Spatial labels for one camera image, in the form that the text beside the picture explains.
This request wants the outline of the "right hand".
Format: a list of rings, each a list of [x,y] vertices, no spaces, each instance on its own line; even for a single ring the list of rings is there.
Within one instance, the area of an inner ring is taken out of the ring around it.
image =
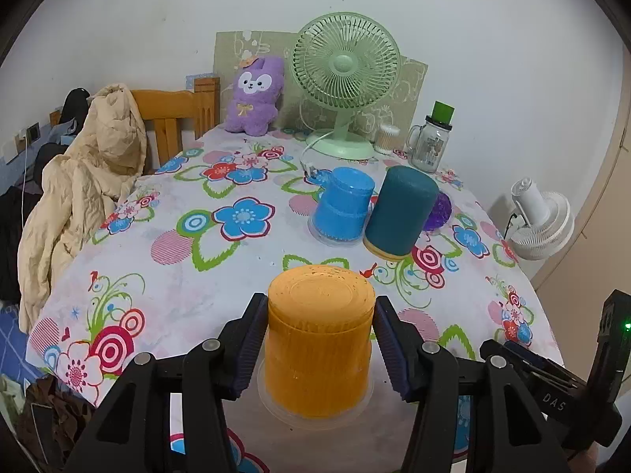
[[[575,455],[568,462],[573,473],[628,472],[629,464],[617,452],[618,446],[603,447],[598,443]]]

